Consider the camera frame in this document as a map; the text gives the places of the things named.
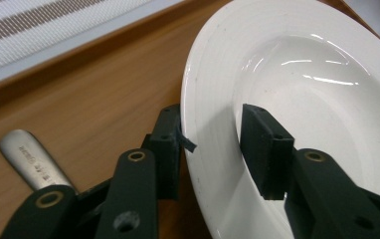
white plate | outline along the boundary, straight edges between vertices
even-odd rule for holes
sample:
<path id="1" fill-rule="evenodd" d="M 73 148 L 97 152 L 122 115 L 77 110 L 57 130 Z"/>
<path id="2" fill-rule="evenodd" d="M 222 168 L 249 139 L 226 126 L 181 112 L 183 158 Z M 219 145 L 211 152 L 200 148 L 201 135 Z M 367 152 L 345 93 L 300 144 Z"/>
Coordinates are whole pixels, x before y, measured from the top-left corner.
<path id="1" fill-rule="evenodd" d="M 380 41 L 316 1 L 234 1 L 197 37 L 182 88 L 194 189 L 215 238 L 292 237 L 239 149 L 243 103 L 266 108 L 297 148 L 328 152 L 380 194 Z"/>

silver utensil handle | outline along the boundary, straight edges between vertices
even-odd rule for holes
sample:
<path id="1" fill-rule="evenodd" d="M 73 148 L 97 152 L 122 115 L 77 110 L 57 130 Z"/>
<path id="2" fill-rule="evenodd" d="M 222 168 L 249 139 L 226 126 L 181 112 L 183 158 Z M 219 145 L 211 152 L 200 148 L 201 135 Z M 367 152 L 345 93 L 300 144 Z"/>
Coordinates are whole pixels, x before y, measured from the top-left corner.
<path id="1" fill-rule="evenodd" d="M 34 190 L 62 184 L 73 185 L 44 147 L 29 132 L 15 129 L 0 140 L 4 157 Z"/>

striped cloth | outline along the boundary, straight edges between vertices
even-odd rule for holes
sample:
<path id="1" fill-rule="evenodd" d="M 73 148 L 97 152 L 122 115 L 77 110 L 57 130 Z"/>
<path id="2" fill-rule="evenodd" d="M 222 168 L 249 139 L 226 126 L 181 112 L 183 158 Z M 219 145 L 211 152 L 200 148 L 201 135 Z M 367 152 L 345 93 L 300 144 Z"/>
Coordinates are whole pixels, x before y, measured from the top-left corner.
<path id="1" fill-rule="evenodd" d="M 0 69 L 149 1 L 0 0 Z"/>

wooden table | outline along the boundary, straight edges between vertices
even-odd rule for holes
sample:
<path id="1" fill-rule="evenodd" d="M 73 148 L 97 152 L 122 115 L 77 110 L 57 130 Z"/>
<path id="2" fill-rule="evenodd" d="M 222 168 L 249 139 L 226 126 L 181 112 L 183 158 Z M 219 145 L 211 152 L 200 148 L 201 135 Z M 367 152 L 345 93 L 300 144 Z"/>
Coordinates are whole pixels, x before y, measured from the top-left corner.
<path id="1" fill-rule="evenodd" d="M 32 132 L 84 191 L 112 176 L 159 111 L 180 101 L 191 45 L 228 1 L 186 1 L 0 84 L 0 138 Z M 323 0 L 359 20 L 341 1 Z M 0 233 L 32 190 L 0 153 Z M 182 160 L 180 200 L 159 202 L 160 238 L 211 238 Z"/>

white bowl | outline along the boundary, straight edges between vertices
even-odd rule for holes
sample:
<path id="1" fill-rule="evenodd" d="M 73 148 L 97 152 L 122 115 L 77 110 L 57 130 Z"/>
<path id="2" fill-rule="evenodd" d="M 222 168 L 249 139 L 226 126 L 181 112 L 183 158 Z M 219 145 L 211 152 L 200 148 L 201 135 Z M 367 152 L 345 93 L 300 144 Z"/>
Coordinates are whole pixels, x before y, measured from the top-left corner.
<path id="1" fill-rule="evenodd" d="M 233 1 L 199 33 L 182 88 L 187 161 L 214 238 L 291 238 L 239 148 L 244 103 L 267 109 L 295 147 L 332 155 L 380 194 L 380 40 L 316 1 Z"/>

